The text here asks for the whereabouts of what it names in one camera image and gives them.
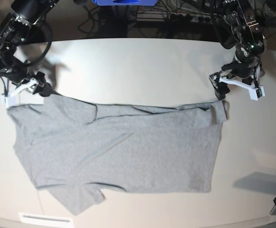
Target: t-shirt sleeve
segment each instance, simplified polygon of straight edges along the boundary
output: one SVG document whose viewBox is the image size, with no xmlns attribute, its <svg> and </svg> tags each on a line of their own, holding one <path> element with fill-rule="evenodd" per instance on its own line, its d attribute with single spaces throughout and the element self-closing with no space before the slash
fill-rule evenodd
<svg viewBox="0 0 276 228">
<path fill-rule="evenodd" d="M 75 216 L 104 200 L 98 184 L 60 185 L 47 189 Z"/>
</svg>

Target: black cable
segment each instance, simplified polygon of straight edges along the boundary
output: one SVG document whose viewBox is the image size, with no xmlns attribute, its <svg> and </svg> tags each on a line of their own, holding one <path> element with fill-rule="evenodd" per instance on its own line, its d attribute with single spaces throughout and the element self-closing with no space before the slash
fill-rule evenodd
<svg viewBox="0 0 276 228">
<path fill-rule="evenodd" d="M 168 3 L 168 1 L 167 1 L 167 6 L 170 7 L 171 11 L 173 12 L 174 9 L 173 9 L 173 7 L 170 6 L 170 4 Z"/>
<path fill-rule="evenodd" d="M 217 36 L 218 41 L 223 46 L 223 48 L 225 48 L 225 49 L 231 49 L 234 46 L 234 43 L 226 45 L 224 43 L 222 37 L 221 37 L 220 31 L 217 28 L 216 20 L 215 20 L 215 17 L 214 17 L 214 6 L 215 6 L 215 4 L 216 4 L 216 0 L 211 0 L 211 2 L 210 2 L 210 18 L 211 18 L 211 22 L 212 22 L 212 25 L 213 25 L 213 29 L 215 31 L 215 34 Z"/>
<path fill-rule="evenodd" d="M 165 12 L 165 13 L 167 13 L 167 14 L 172 14 L 172 12 L 170 12 L 169 10 L 164 10 L 164 9 L 160 9 L 160 8 L 155 8 L 155 7 L 153 7 L 152 10 L 159 10 L 159 11 Z M 137 14 L 143 14 L 143 13 L 145 13 L 145 12 L 147 12 L 147 11 L 148 11 L 148 10 L 143 11 L 143 12 L 138 12 L 138 9 L 137 9 L 136 15 L 137 15 Z"/>
<path fill-rule="evenodd" d="M 24 42 L 27 40 L 29 34 L 30 34 L 30 29 L 28 30 L 27 35 L 26 35 L 26 37 L 24 38 L 24 41 L 22 41 L 22 43 L 24 43 Z"/>
<path fill-rule="evenodd" d="M 2 80 L 3 84 L 4 84 L 4 95 L 7 96 L 8 95 L 8 91 L 4 82 L 4 79 L 2 79 L 2 77 L 0 77 L 0 79 Z"/>
<path fill-rule="evenodd" d="M 168 19 L 169 19 L 169 15 L 171 14 L 171 12 L 168 12 L 168 11 L 166 11 L 164 9 L 160 9 L 160 8 L 153 7 L 153 10 L 159 10 L 159 11 L 165 12 L 167 14 Z"/>
<path fill-rule="evenodd" d="M 9 49 L 6 49 L 6 50 L 4 50 L 4 51 L 1 51 L 0 52 L 0 56 L 2 55 L 2 54 L 5 54 L 6 52 L 9 52 L 9 51 L 12 51 L 12 50 L 15 50 L 16 49 L 16 46 L 13 46 L 13 47 L 10 47 Z"/>
<path fill-rule="evenodd" d="M 243 43 L 240 42 L 239 38 L 238 38 L 235 34 L 233 34 L 233 33 L 230 31 L 230 29 L 228 29 L 228 28 L 226 28 L 226 29 L 227 29 L 227 31 L 233 36 L 233 38 L 237 41 L 237 43 L 238 43 L 243 49 L 245 49 L 246 52 L 248 52 L 249 54 L 255 56 L 255 57 L 258 59 L 258 64 L 257 64 L 256 67 L 255 67 L 255 69 L 256 69 L 256 68 L 258 67 L 258 65 L 260 65 L 260 63 L 261 63 L 261 57 L 258 56 L 258 55 L 253 54 L 253 53 L 250 51 L 250 49 L 249 49 L 246 45 L 244 45 Z"/>
<path fill-rule="evenodd" d="M 226 71 L 226 70 L 232 70 L 232 69 L 238 69 L 238 68 L 248 68 L 248 67 L 249 67 L 249 64 L 247 64 L 247 63 L 232 62 L 232 63 L 223 65 L 222 70 Z"/>
<path fill-rule="evenodd" d="M 188 0 L 183 0 L 186 4 L 193 6 L 195 9 L 197 9 L 199 11 L 199 14 L 205 19 L 204 15 L 202 14 L 202 10 L 201 8 L 196 4 L 196 3 L 192 3 Z"/>
<path fill-rule="evenodd" d="M 178 11 L 178 10 L 180 10 L 180 9 L 182 9 L 182 6 L 185 4 L 185 2 L 183 1 L 181 4 L 180 4 L 180 6 L 179 7 L 177 7 L 175 10 L 173 10 L 173 12 L 175 12 L 175 11 Z"/>
<path fill-rule="evenodd" d="M 223 25 L 224 25 L 225 29 L 230 33 L 230 35 L 236 40 L 236 42 L 239 43 L 241 46 L 243 46 L 243 44 L 241 44 L 241 41 L 239 40 L 239 38 L 231 32 L 228 25 L 226 25 L 225 23 L 223 23 Z"/>
<path fill-rule="evenodd" d="M 265 12 L 264 12 L 264 6 L 265 6 L 265 4 L 267 4 L 267 1 L 264 1 L 263 6 L 262 6 L 263 17 L 265 17 Z"/>
<path fill-rule="evenodd" d="M 96 10 L 98 7 L 99 7 L 99 6 L 96 6 L 96 7 L 93 8 L 92 10 L 89 10 L 89 9 L 86 7 L 85 10 L 87 10 L 87 12 L 88 12 L 88 18 L 87 18 L 83 23 L 81 23 L 81 24 L 79 24 L 79 25 L 77 26 L 77 29 L 78 29 L 80 32 L 87 34 L 87 37 L 92 33 L 92 31 L 93 31 L 93 29 L 94 29 L 94 27 L 95 27 L 95 19 L 94 19 L 93 16 L 94 16 L 94 14 L 96 14 L 96 12 L 95 12 L 94 14 L 92 14 L 92 12 L 93 12 L 94 10 Z M 87 31 L 85 31 L 85 30 L 82 30 L 81 27 L 82 27 L 83 25 L 85 25 L 87 22 L 89 22 L 89 20 L 91 20 L 91 19 L 93 20 L 93 25 L 92 25 L 92 28 L 90 29 L 90 31 L 87 32 Z"/>
<path fill-rule="evenodd" d="M 138 32 L 139 32 L 144 38 L 147 38 L 147 36 L 144 35 L 144 33 L 140 30 L 140 28 L 137 27 L 137 30 L 138 30 Z"/>
<path fill-rule="evenodd" d="M 254 11 L 255 11 L 255 14 L 257 15 L 257 11 L 260 11 L 261 12 L 261 15 L 260 15 L 260 17 L 263 17 L 263 12 L 262 12 L 262 10 L 261 9 L 255 9 Z"/>
<path fill-rule="evenodd" d="M 52 28 L 50 27 L 50 25 L 44 21 L 44 26 L 48 32 L 48 43 L 47 46 L 44 50 L 44 52 L 40 55 L 40 57 L 38 57 L 37 59 L 33 60 L 32 62 L 28 63 L 28 64 L 21 64 L 21 67 L 32 67 L 36 64 L 38 64 L 40 61 L 43 60 L 43 58 L 46 56 L 46 54 L 48 53 L 50 46 L 52 44 L 52 38 L 53 38 L 53 34 L 52 34 Z"/>
<path fill-rule="evenodd" d="M 166 13 L 171 14 L 171 11 L 168 9 L 167 5 L 166 5 L 166 4 L 165 4 L 162 0 L 158 1 L 157 3 L 162 3 L 162 4 L 163 4 L 163 6 L 161 6 L 161 5 L 157 5 L 157 4 L 155 4 L 155 6 L 158 6 L 158 7 L 164 7 L 164 8 L 166 8 Z"/>
<path fill-rule="evenodd" d="M 20 72 L 11 72 L 11 73 L 0 72 L 0 77 L 16 77 L 19 74 Z"/>
</svg>

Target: wrinkled fabric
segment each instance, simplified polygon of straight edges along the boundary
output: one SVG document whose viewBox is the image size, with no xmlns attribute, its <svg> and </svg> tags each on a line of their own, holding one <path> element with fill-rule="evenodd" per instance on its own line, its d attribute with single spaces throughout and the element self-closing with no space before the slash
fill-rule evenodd
<svg viewBox="0 0 276 228">
<path fill-rule="evenodd" d="M 14 149 L 31 182 L 77 215 L 130 193 L 209 192 L 227 120 L 222 101 L 160 108 L 98 105 L 51 95 L 8 109 Z"/>
</svg>

